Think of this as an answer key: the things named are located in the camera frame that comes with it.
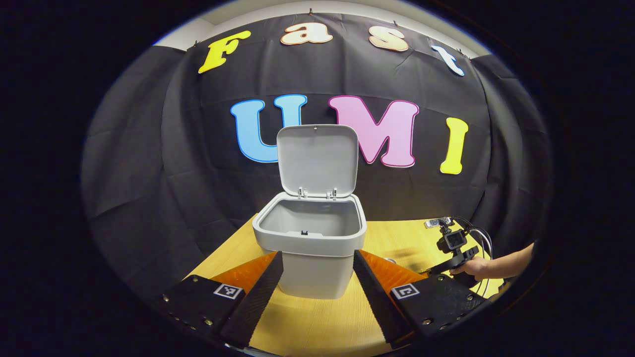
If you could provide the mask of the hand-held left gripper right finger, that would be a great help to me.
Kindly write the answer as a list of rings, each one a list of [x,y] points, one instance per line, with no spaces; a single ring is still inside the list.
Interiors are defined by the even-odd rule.
[[[362,249],[354,252],[353,269],[394,349],[444,340],[490,303],[447,274],[417,274]]]

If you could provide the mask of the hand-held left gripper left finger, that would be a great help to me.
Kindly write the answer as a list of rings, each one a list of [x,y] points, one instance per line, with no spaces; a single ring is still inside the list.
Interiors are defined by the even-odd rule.
[[[273,251],[212,278],[191,274],[162,294],[161,314],[186,334],[247,348],[283,271]]]

